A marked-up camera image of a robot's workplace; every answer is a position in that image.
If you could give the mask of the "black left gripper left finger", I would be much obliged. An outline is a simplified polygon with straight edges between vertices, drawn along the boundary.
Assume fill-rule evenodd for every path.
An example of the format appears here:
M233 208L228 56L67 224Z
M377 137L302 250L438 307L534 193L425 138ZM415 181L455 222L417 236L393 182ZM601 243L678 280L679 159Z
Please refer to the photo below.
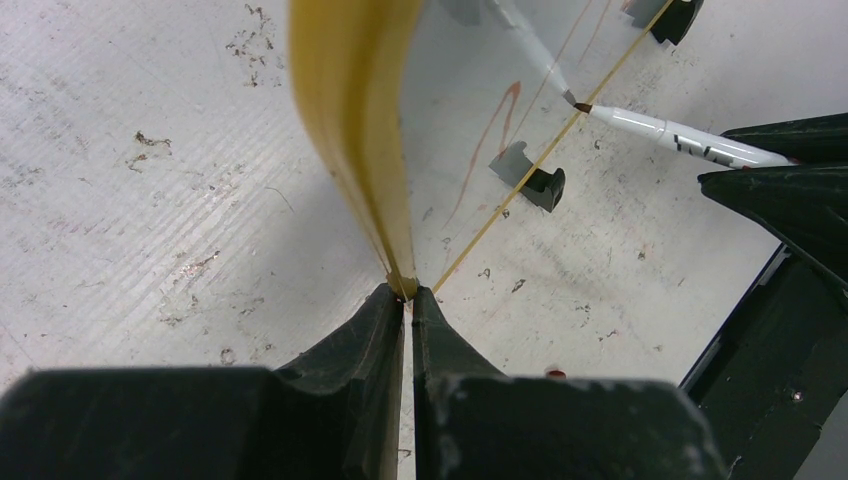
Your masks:
M403 302L378 286L286 365L62 369L1 399L5 479L393 479Z

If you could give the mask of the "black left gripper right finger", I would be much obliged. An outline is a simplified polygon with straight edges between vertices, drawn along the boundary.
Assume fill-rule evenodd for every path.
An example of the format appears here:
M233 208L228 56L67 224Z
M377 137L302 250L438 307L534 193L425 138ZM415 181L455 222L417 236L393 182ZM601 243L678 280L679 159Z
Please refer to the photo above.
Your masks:
M676 386L632 379L510 377L413 300L420 479L723 479L706 417Z

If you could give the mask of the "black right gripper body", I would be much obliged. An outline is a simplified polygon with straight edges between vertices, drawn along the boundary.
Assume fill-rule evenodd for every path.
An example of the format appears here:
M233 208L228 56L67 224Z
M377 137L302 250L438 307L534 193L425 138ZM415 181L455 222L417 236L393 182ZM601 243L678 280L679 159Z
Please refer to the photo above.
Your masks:
M790 479L847 394L847 296L780 246L682 380L731 479Z

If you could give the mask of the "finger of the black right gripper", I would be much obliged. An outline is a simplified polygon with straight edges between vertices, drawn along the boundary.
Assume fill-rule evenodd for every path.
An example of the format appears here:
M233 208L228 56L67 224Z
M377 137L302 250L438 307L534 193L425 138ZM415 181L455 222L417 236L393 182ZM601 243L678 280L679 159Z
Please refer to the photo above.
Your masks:
M701 193L754 221L838 285L847 283L847 167L802 165L698 176Z
M846 113L737 128L722 136L804 165L847 162Z

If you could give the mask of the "red marker cap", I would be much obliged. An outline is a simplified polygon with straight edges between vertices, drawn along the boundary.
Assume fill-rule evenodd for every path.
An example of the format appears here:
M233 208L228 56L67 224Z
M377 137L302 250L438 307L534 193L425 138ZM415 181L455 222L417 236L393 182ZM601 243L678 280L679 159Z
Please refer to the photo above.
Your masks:
M567 375L564 371L554 368L545 371L545 376L547 378L555 378L555 379L566 379Z

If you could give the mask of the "red capped whiteboard marker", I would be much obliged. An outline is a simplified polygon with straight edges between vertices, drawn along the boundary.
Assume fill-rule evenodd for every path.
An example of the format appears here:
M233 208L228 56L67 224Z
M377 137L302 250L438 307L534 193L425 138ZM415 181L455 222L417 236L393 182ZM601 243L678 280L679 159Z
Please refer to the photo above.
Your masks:
M796 166L797 160L729 138L615 107L576 103L574 107L611 127L657 145L730 169Z

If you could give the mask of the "yellow framed whiteboard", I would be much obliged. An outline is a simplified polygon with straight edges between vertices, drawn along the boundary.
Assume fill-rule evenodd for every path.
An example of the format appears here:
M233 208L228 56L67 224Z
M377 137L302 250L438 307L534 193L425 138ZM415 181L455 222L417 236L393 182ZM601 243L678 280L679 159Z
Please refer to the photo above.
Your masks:
M669 1L292 1L306 132L402 298L434 285Z

